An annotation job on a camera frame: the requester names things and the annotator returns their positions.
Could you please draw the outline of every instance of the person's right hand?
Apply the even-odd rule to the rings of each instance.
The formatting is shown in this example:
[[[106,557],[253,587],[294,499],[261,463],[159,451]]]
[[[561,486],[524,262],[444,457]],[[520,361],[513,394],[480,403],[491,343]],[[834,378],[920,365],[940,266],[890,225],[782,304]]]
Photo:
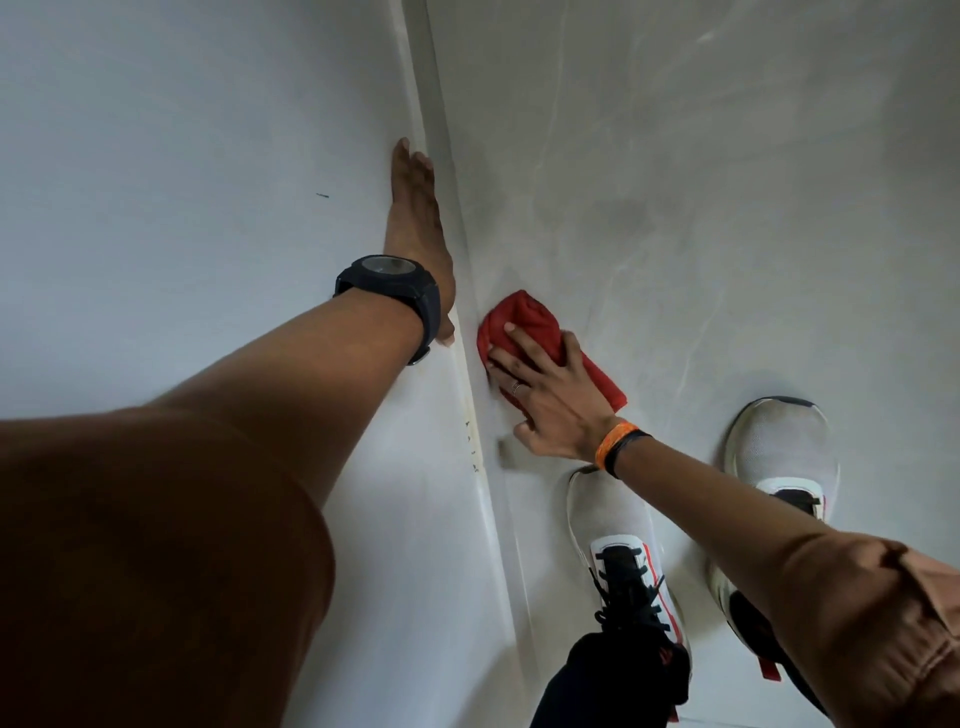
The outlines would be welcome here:
[[[383,252],[415,260],[433,276],[440,288],[441,313],[437,340],[448,344],[453,324],[447,316],[457,297],[453,260],[446,250],[440,206],[434,193],[433,162],[423,152],[410,156],[410,142],[400,139],[394,147],[390,183],[394,203],[387,216],[387,238]]]
[[[564,331],[566,366],[562,367],[522,328],[507,324],[504,330],[539,368],[537,371],[527,366],[498,347],[490,350],[487,369],[491,377],[533,418],[533,422],[517,425],[514,435],[535,455],[592,463],[604,437],[622,420],[613,414],[610,403],[584,369],[577,337]]]

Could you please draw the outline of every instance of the red cloth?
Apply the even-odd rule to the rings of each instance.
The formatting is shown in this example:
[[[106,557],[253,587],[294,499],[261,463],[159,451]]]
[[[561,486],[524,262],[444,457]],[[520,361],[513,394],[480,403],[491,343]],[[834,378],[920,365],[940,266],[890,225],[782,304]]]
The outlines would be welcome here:
[[[529,333],[555,362],[561,366],[566,364],[564,339],[557,318],[550,313],[545,305],[526,291],[517,291],[507,296],[487,314],[483,323],[480,324],[480,330],[477,332],[477,350],[480,351],[480,358],[483,359],[484,364],[487,363],[487,351],[490,349],[490,344],[493,344],[537,369],[537,366],[530,361],[530,357],[523,353],[514,340],[503,330],[503,325],[507,323],[516,324]],[[614,412],[627,403],[627,396],[596,364],[589,360],[586,354],[584,354],[584,368],[593,383],[597,385],[597,389],[607,398]],[[527,414],[516,399],[506,392],[503,392],[503,396],[514,407]]]

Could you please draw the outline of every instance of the black wristwatch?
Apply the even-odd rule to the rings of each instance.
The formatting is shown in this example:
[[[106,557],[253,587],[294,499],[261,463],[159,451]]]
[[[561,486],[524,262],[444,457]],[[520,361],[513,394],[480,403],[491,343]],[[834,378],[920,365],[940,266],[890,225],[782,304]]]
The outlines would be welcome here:
[[[423,321],[423,341],[407,366],[427,356],[440,330],[440,288],[415,260],[395,255],[366,255],[337,276],[334,297],[350,288],[379,293],[406,303]]]

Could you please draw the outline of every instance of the shoe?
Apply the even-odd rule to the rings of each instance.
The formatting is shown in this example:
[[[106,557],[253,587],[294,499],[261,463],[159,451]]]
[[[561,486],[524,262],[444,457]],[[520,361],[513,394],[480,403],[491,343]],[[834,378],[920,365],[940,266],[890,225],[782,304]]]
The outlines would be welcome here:
[[[646,630],[660,645],[676,686],[673,704],[686,702],[690,649],[665,583],[649,506],[616,478],[587,466],[570,477],[566,518],[573,546],[600,593],[595,617],[603,631]]]
[[[740,412],[727,438],[724,471],[818,521],[832,512],[840,484],[827,418],[813,402],[790,397],[757,400]],[[708,585],[734,634],[759,658],[763,676],[780,680],[780,663],[793,678],[770,622],[713,563]],[[803,692],[806,685],[798,687]]]

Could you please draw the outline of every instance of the sleeve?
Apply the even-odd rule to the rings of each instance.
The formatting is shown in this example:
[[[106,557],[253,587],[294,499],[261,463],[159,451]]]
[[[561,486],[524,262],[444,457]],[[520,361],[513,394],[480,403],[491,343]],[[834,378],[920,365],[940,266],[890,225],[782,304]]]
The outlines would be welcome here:
[[[780,644],[837,725],[960,725],[960,572],[833,531],[793,550],[772,591]]]
[[[137,408],[0,423],[10,725],[271,726],[329,605],[304,490],[239,432]]]

